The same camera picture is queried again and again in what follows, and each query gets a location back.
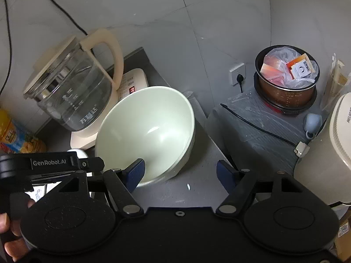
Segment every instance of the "human hand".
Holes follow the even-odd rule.
[[[28,208],[30,208],[34,203],[35,201],[30,199],[28,201]],[[10,222],[10,218],[8,217],[7,213],[0,213],[0,233],[5,233],[9,229],[11,229],[15,236],[20,236],[20,221],[13,220]],[[12,257],[12,260],[16,262],[25,256],[28,253],[29,249],[24,239],[19,238],[14,241],[6,242],[5,251]]]

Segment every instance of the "digital display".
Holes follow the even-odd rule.
[[[134,86],[129,88],[129,94],[134,93],[134,92],[135,92],[135,87]]]

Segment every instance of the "white container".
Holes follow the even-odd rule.
[[[327,205],[351,203],[351,93],[340,97],[294,178]]]
[[[141,89],[107,114],[95,155],[104,160],[104,171],[144,159],[145,175],[138,186],[167,180],[188,161],[194,129],[194,113],[182,93],[169,87]]]

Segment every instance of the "glass kettle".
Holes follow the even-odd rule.
[[[91,53],[99,43],[106,43],[112,52],[113,79]],[[23,90],[24,98],[34,99],[68,130],[84,131],[89,136],[97,132],[118,102],[116,90],[122,74],[123,56],[116,37],[107,29],[98,29],[83,40],[71,36],[47,50],[34,65]]]

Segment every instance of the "cardboard box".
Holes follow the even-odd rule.
[[[335,238],[335,247],[338,257],[342,261],[346,261],[351,257],[351,210],[340,219],[340,227],[338,235]]]

